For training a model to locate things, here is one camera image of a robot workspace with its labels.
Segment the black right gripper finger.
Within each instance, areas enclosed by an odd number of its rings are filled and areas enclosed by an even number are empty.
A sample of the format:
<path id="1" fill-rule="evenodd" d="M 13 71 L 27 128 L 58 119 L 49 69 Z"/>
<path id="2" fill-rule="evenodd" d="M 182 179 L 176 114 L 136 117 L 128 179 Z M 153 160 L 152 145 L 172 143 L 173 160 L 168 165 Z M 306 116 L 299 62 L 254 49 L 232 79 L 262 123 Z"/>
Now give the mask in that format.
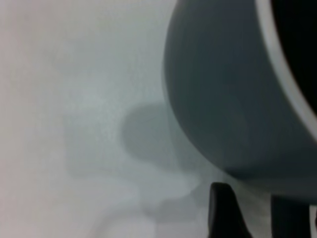
<path id="1" fill-rule="evenodd" d="M 250 238 L 236 195 L 227 183 L 210 186 L 208 230 L 210 238 Z"/>

